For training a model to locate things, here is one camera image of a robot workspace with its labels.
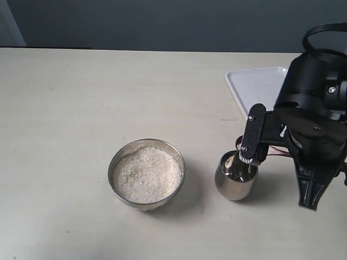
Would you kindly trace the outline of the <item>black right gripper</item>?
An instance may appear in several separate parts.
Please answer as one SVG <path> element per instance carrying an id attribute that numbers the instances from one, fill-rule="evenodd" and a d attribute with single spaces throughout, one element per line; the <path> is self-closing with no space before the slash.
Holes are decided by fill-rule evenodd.
<path id="1" fill-rule="evenodd" d="M 275 116 L 287 127 L 288 148 L 297 177 L 300 207 L 317 210 L 318 203 L 342 171 L 346 157 L 346 116 L 322 116 L 298 107 L 274 107 Z"/>

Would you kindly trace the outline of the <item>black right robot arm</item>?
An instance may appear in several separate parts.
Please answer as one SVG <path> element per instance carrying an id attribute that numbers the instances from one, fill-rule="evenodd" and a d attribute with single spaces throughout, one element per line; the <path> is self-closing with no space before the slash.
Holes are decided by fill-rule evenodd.
<path id="1" fill-rule="evenodd" d="M 346 158 L 346 69 L 304 53 L 287 71 L 273 112 L 286 126 L 299 206 L 315 211 Z"/>

